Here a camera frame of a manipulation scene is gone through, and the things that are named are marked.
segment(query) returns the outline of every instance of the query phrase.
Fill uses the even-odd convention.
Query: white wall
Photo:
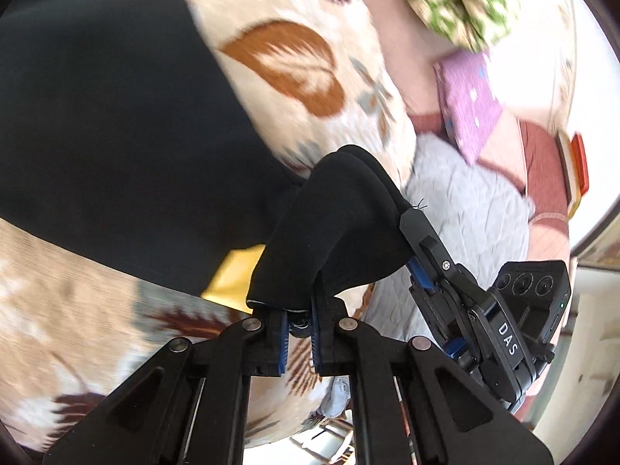
[[[620,195],[620,64],[585,2],[573,1],[577,77],[568,131],[584,138],[590,191],[569,223],[571,246],[592,230]]]
[[[620,371],[620,273],[578,268],[579,315],[562,373],[534,433],[561,463],[590,428]]]
[[[320,462],[285,438],[272,444],[246,449],[243,453],[243,465],[320,465]]]

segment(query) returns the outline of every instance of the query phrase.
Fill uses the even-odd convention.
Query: black fabric
[[[0,79],[0,217],[146,281],[199,295],[303,183],[183,0],[13,0]]]
[[[320,277],[327,295],[389,276],[413,251],[399,231],[411,208],[368,152],[347,146],[323,158],[256,265],[248,306],[311,307]]]

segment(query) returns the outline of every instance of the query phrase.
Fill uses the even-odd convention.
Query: metal pivot screw
[[[258,318],[248,318],[247,320],[243,320],[243,328],[248,332],[258,331],[261,326],[262,323]]]
[[[426,351],[431,346],[431,341],[428,337],[424,337],[423,335],[417,335],[413,339],[411,339],[411,346],[420,351]]]
[[[343,318],[338,322],[338,326],[343,331],[354,331],[357,329],[357,320],[354,320],[353,318]]]
[[[189,346],[189,340],[185,339],[185,337],[177,337],[170,341],[170,345],[168,346],[171,351],[175,353],[180,353],[181,351],[185,351],[187,346]]]

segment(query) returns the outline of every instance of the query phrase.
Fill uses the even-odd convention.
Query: blue gripper pad
[[[314,364],[314,371],[321,372],[321,357],[320,357],[320,330],[319,321],[316,315],[316,303],[312,299],[312,313],[310,316],[310,342],[312,344],[312,363]]]
[[[467,343],[462,337],[455,337],[443,345],[443,352],[451,359],[459,358],[467,350]]]
[[[288,361],[288,315],[282,313],[282,326],[280,328],[280,360],[278,362],[278,374],[282,375],[286,372],[286,363]]]
[[[407,262],[406,265],[407,269],[409,269],[409,272],[411,273],[411,276],[413,276],[413,279],[418,285],[420,285],[424,290],[435,290],[435,284],[430,279],[417,257],[412,257],[409,259],[409,262]]]

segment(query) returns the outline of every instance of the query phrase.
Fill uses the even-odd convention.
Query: red cushion
[[[448,140],[448,134],[443,126],[443,118],[438,111],[424,115],[409,114],[409,118],[413,122],[416,134],[434,133],[442,139]]]
[[[536,205],[535,215],[566,215],[568,199],[556,140],[534,122],[521,121],[521,134],[528,171],[528,196]]]

